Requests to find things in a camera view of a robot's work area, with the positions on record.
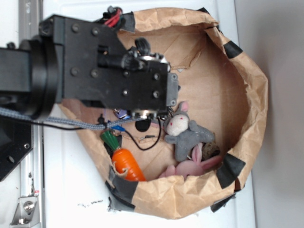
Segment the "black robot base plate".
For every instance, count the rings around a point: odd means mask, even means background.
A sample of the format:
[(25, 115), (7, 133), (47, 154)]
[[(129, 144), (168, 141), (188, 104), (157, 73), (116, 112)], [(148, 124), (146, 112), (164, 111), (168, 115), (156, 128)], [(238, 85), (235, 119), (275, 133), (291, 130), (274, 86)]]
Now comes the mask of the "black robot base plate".
[(32, 149), (32, 127), (0, 119), (0, 180), (4, 181)]

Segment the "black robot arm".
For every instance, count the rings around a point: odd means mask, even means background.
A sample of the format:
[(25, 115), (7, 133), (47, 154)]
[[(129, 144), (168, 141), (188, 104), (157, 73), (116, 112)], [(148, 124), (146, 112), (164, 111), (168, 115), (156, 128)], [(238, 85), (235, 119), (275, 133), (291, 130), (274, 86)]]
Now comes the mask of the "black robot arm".
[(45, 119), (64, 99), (161, 115), (176, 105), (178, 90), (177, 75), (147, 40), (126, 49), (101, 23), (54, 15), (33, 39), (0, 50), (0, 105), (31, 119)]

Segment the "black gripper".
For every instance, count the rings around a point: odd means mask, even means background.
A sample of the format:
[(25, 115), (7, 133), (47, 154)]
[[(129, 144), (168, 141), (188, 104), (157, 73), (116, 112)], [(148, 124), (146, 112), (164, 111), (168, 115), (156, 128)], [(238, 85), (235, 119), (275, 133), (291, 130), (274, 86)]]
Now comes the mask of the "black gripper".
[(58, 77), (56, 102), (154, 117), (176, 105), (179, 82), (169, 63), (126, 49), (114, 29), (54, 15), (40, 23), (39, 35)]

